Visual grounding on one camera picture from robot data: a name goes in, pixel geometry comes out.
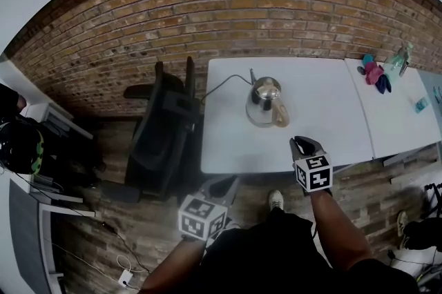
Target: person's hand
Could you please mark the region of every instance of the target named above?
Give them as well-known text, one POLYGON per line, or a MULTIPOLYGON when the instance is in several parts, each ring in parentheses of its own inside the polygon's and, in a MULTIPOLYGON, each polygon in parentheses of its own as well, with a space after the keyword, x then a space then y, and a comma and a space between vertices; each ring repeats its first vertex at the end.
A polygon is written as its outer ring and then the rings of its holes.
POLYGON ((21 113, 21 111, 26 107, 28 102, 25 98, 23 98, 21 95, 19 95, 19 100, 17 102, 17 111, 21 113))

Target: kettle handle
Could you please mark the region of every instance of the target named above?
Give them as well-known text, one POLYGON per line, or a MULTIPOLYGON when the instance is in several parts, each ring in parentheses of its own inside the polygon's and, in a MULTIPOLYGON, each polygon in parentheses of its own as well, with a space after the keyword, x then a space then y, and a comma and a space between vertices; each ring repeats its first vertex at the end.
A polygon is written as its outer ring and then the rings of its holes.
POLYGON ((272 100, 272 110, 272 123, 277 127, 287 127, 290 123, 290 116, 280 98, 272 100))

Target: white marker cube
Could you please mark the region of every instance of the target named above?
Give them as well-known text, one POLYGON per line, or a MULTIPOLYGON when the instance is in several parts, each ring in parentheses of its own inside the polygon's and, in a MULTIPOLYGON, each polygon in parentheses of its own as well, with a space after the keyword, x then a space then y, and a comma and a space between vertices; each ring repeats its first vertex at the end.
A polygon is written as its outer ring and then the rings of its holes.
POLYGON ((178 211, 178 228, 205 241, 224 228, 226 219, 227 207, 187 195, 178 211))
POLYGON ((333 166, 326 153, 316 157, 296 160, 296 179, 307 191, 318 191, 333 186, 333 166))

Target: person's foot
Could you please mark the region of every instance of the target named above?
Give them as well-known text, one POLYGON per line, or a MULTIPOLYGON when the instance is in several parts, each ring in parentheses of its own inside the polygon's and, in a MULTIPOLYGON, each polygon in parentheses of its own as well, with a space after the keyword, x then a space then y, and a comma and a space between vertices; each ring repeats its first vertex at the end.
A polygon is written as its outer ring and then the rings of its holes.
POLYGON ((278 190, 273 190, 269 193, 269 207, 270 211, 272 211, 275 207, 284 210, 284 198, 282 197, 281 192, 278 190))
POLYGON ((404 210, 399 212, 398 219, 397 219, 396 223, 398 226, 398 236, 402 238, 401 244, 399 245, 399 250, 401 250, 401 249, 405 248, 405 243, 408 240, 408 236, 405 235, 405 233, 403 232, 403 230, 405 229, 405 227, 408 224, 408 216, 404 210))

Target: chair armrest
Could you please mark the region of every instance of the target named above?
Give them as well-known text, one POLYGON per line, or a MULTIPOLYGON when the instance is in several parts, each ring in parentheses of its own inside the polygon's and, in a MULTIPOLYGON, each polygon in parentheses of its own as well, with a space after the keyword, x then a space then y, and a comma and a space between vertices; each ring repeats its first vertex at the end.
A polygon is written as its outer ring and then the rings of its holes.
POLYGON ((126 99, 150 99, 153 91, 153 84, 138 84, 127 87, 123 93, 126 99))

